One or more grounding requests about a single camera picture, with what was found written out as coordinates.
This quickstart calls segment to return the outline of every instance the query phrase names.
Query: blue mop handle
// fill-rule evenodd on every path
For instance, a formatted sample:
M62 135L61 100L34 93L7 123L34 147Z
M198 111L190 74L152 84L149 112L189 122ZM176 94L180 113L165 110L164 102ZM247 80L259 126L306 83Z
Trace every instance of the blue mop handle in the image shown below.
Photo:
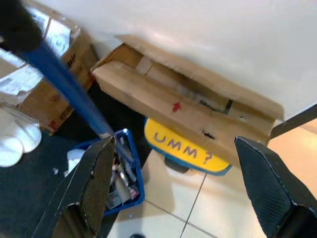
M36 67L75 108L75 110L87 121L89 126L101 138L114 135L103 115L86 94L85 90L78 85L75 77L68 71L47 43L42 40L39 47L20 55L25 61ZM126 150L117 143L117 150L126 158L132 159Z

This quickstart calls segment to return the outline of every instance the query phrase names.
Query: cardboard flap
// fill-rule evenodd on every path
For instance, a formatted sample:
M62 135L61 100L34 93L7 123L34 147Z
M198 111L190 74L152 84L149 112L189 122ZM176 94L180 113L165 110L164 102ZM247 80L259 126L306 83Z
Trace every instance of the cardboard flap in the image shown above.
M175 90L112 60L93 74L100 88L131 109L190 139L232 165L239 165L234 138L241 135L267 145L263 129L194 103Z
M134 35L120 35L117 38L143 55L172 68L226 98L250 106L274 119L284 120L283 107L268 98L241 87L182 57L159 49Z

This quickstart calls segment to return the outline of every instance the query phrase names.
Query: floor tile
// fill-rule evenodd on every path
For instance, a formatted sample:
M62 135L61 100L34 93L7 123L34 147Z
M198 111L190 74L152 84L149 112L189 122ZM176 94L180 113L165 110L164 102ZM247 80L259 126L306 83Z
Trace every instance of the floor tile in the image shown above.
M195 227L187 224L182 235L182 238L214 238L214 236L210 236Z
M189 222L219 238L265 237L237 168L206 177Z
M268 147L275 151L288 169L299 178L317 198L317 128L312 121L274 138Z
M146 200L187 220L205 174L185 174L168 168L163 156L152 150L142 170Z
M185 223L148 202L119 213L108 238L129 238L144 234L147 238L180 237Z

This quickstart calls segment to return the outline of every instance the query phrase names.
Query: paper label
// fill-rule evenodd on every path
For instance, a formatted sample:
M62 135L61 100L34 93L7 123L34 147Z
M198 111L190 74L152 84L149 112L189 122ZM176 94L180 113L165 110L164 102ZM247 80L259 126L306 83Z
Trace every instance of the paper label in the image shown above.
M19 68L24 64L24 61L21 60L18 56L15 56L11 52L5 51L2 48L0 48L0 58L3 60L9 62L13 66Z
M0 92L17 95L20 91L32 90L43 78L43 75L30 65L0 79Z
M62 57L68 50L69 37L70 28L52 19L46 35L46 41L58 57Z
M42 36L44 36L50 17L32 7L27 7L27 10L40 28Z

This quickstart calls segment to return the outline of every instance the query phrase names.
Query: black carpet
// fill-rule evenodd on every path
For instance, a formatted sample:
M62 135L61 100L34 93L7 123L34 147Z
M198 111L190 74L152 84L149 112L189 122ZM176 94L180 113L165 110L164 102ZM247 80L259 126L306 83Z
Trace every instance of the black carpet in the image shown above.
M103 93L95 83L89 94L114 131L132 131L141 165L151 149L144 138L144 116ZM54 136L43 132L40 146L11 168L0 168L0 237L30 237L67 169L66 154L79 142L96 138L75 112ZM54 175L53 168L58 169ZM117 214L104 217L99 238L107 237Z

